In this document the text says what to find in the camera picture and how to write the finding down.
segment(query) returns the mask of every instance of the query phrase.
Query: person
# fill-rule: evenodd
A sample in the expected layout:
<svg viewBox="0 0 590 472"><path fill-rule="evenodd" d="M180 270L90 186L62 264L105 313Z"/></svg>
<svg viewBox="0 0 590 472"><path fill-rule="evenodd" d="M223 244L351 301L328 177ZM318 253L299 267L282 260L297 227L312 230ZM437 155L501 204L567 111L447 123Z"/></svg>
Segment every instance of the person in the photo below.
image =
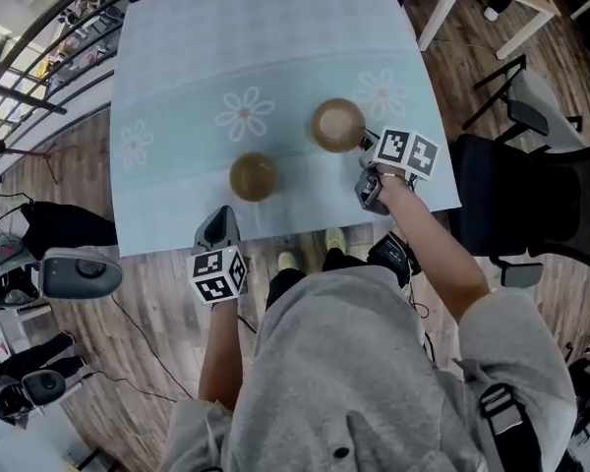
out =
<svg viewBox="0 0 590 472"><path fill-rule="evenodd" d="M479 428L479 398L501 383L525 407L544 470L555 470L575 399L529 294L491 293L404 179L381 180L379 199L458 323L465 380L428 358L396 275L345 256L329 230L323 272L305 276L280 256L244 382L237 303L213 307L198 399L175 406L161 472L501 470Z"/></svg>
<svg viewBox="0 0 590 472"><path fill-rule="evenodd" d="M75 338L71 333L65 331L61 332L43 344L15 353L4 362L0 362L0 377L9 376L16 381L21 381L24 376L38 371L52 358L74 346L74 344ZM73 356L61 358L44 367L44 369L55 371L64 378L69 378L70 376L77 374L79 369L86 364L87 362L84 357ZM19 420L0 417L0 420L10 425L15 425L23 430L27 427L29 422L27 416L24 416Z"/></svg>
<svg viewBox="0 0 590 472"><path fill-rule="evenodd" d="M21 244L39 261L49 248L107 247L118 238L113 222L79 206L0 196L0 261L17 254Z"/></svg>

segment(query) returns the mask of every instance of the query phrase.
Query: flower pattern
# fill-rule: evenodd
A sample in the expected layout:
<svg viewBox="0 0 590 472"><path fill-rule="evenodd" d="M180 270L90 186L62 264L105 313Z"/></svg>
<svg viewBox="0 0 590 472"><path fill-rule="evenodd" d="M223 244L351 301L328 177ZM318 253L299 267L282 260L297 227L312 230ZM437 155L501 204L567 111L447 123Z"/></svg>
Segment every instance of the flower pattern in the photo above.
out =
<svg viewBox="0 0 590 472"><path fill-rule="evenodd" d="M248 88L243 99L229 92L223 97L228 111L222 112L214 119L216 126L231 126L229 140L238 142L245 135L245 131L261 137L266 133L266 124L259 117L268 115L275 109L272 101L258 101L260 90L256 87Z"/></svg>
<svg viewBox="0 0 590 472"><path fill-rule="evenodd" d="M383 69L378 76L362 72L358 79L364 88L354 92L353 99L367 116L380 120L389 112L395 117L404 117L406 109L402 100L408 92L404 86L395 83L389 68Z"/></svg>
<svg viewBox="0 0 590 472"><path fill-rule="evenodd" d="M122 144L118 154L122 159L122 167L131 169L134 164L143 165L147 162L146 147L153 143L153 134L145 131L145 121L137 121L133 128L125 126L120 132Z"/></svg>

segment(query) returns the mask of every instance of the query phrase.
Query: wooden floor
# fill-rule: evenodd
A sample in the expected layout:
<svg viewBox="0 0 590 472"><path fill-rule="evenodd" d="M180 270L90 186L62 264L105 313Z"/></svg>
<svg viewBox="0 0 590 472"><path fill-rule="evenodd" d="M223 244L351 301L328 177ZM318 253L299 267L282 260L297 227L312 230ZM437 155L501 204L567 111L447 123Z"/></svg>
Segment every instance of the wooden floor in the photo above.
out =
<svg viewBox="0 0 590 472"><path fill-rule="evenodd" d="M418 34L437 1L407 0ZM514 3L497 23L488 24L475 0L459 0L454 6L424 54L449 140L456 139L463 121L488 98L488 89L473 92L472 86L501 64L494 52L532 17L533 11ZM572 23L553 19L519 52L527 54L531 67L554 88L564 114L583 115L583 133L590 143L590 70ZM472 133L494 138L507 126L502 107L496 106L476 123ZM109 113L105 111L59 138L61 151L53 157L59 186L54 186L43 163L27 159L5 177L5 190L24 191L37 200L73 203L112 218L108 142ZM524 142L527 148L536 145L531 140ZM350 252L364 257L386 229L384 224L349 229ZM323 261L323 244L323 233L245 243L250 291L243 300L242 314L254 325L259 323L281 250L296 251L308 271L317 271ZM107 253L117 256L115 249ZM125 280L117 297L177 380L196 393L208 316L206 309L197 305L188 283L188 255L182 250L121 260ZM533 290L540 312L560 346L571 341L579 353L590 340L590 269L562 257L540 259L545 274ZM496 285L496 270L485 261L481 264ZM415 289L418 301L430 308L425 325L435 342L438 364L446 367L454 352L453 321L424 277L416 278ZM58 328L68 329L78 338L94 369L127 378L141 389L174 398L184 396L110 299L52 304L54 318L30 326L33 341L49 337ZM248 367L253 335L242 325L240 331ZM172 405L100 376L87 380L85 389L64 403L86 442L103 447L130 470L141 472L156 468Z"/></svg>

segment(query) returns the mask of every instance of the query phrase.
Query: light blue tablecloth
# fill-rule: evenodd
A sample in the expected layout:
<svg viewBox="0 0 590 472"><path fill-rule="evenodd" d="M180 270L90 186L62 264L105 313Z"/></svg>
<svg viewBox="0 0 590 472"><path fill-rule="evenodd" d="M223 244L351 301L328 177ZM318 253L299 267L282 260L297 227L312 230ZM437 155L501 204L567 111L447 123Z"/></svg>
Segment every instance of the light blue tablecloth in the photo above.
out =
<svg viewBox="0 0 590 472"><path fill-rule="evenodd" d="M331 154L308 124L346 97L368 128L394 125L440 144L430 209L459 201L433 89L396 0L145 0L129 7L111 120L114 213L122 255L192 246L232 205L253 239L380 219L353 192L358 152ZM229 189L231 163L257 150L279 167L259 204Z"/></svg>

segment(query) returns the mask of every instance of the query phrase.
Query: strap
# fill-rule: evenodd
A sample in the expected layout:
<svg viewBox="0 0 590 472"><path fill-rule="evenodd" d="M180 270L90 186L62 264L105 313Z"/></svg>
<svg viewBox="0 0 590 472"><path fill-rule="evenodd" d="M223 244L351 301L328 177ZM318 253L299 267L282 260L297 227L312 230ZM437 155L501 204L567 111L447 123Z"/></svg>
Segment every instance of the strap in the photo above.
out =
<svg viewBox="0 0 590 472"><path fill-rule="evenodd" d="M490 386L480 398L504 472L542 472L542 452L524 405L508 384Z"/></svg>

